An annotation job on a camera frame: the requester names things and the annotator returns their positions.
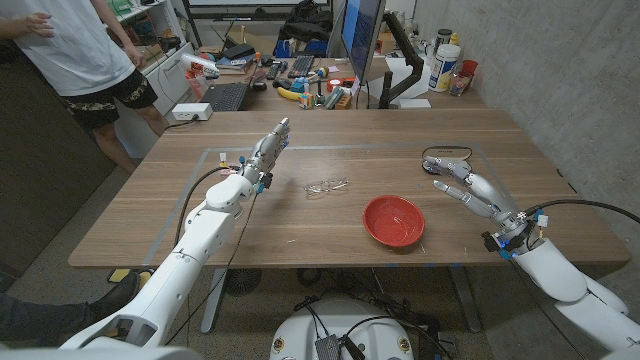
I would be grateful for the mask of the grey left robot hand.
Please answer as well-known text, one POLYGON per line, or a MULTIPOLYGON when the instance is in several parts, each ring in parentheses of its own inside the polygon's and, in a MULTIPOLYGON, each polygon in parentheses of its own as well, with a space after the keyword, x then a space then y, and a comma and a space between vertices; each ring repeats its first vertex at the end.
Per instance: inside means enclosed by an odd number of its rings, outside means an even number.
POLYGON ((273 169, 276 159, 289 144, 289 131, 289 119, 285 117, 255 144, 239 174, 249 180, 252 185, 258 184, 261 177, 273 169))

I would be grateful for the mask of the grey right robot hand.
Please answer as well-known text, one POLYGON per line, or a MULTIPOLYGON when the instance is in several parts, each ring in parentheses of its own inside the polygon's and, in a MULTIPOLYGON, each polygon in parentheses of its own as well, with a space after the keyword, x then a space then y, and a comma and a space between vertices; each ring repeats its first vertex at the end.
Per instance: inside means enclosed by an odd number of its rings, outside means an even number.
POLYGON ((499 251, 509 258, 529 251, 526 241, 533 230, 533 222, 519 216, 520 210, 496 187, 479 174, 471 171, 466 161, 454 158, 423 157, 423 168, 431 174, 453 177, 465 190, 460 190, 441 181, 433 185, 450 197, 459 200, 473 214, 489 218, 499 227, 497 233, 484 232, 484 245, 489 252, 499 251))

